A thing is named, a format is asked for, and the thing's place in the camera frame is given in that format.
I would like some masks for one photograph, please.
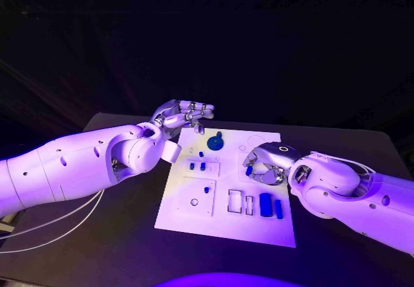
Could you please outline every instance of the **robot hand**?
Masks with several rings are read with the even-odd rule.
[[[249,174],[260,160],[270,171]],[[358,173],[348,164],[366,171]],[[281,184],[288,177],[291,192],[318,217],[337,218],[358,233],[414,254],[414,182],[377,173],[344,158],[298,151],[279,142],[265,143],[250,153],[244,166],[250,177]]]
[[[77,199],[149,172],[161,158],[174,163],[181,146],[168,141],[182,125],[204,133],[201,117],[214,106],[172,100],[152,121],[66,136],[0,161],[0,217],[34,205]]]

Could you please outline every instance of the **white robotic arm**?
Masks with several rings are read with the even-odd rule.
[[[152,121],[66,136],[0,161],[0,217],[34,205],[77,199],[149,172],[161,158],[174,163],[181,146],[168,141],[182,125],[204,134],[198,122],[214,106],[172,100]]]
[[[363,174],[351,168],[357,164]],[[266,164],[269,172],[249,176],[272,185],[288,177],[291,192],[312,214],[337,218],[357,232],[414,254],[414,182],[377,173],[366,165],[312,152],[301,156],[283,143],[265,143],[244,166]]]

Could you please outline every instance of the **table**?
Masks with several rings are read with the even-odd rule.
[[[148,121],[149,117],[99,113],[86,131]],[[217,129],[279,132],[304,153],[314,150],[410,179],[387,134],[367,130],[278,126],[206,120]],[[337,219],[321,219],[291,195],[298,248],[155,229],[171,164],[107,189],[80,228],[51,245],[0,255],[0,277],[45,286],[154,286],[207,272],[273,277],[306,286],[414,284],[414,258],[357,233]],[[55,219],[92,197],[31,208],[17,231]],[[28,248],[64,234],[93,205],[70,218],[9,239],[2,251]]]

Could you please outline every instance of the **black background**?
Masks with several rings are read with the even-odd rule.
[[[414,21],[403,1],[0,7],[4,157],[80,132],[97,112],[152,115],[174,98],[213,103],[218,120],[384,131],[409,155]]]

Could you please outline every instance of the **shape sorting board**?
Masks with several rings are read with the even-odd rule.
[[[224,148],[213,151],[208,139],[218,131]],[[180,145],[184,149],[171,167],[156,228],[296,247],[288,183],[273,187],[256,182],[243,167],[249,153],[265,142],[281,142],[281,134],[206,129],[201,136],[193,129],[182,130]],[[201,170],[201,163],[206,163],[206,170]],[[255,172],[268,170],[260,164],[255,168]],[[262,216],[262,193],[272,194],[272,217]],[[282,201],[283,219],[276,217],[275,200]]]

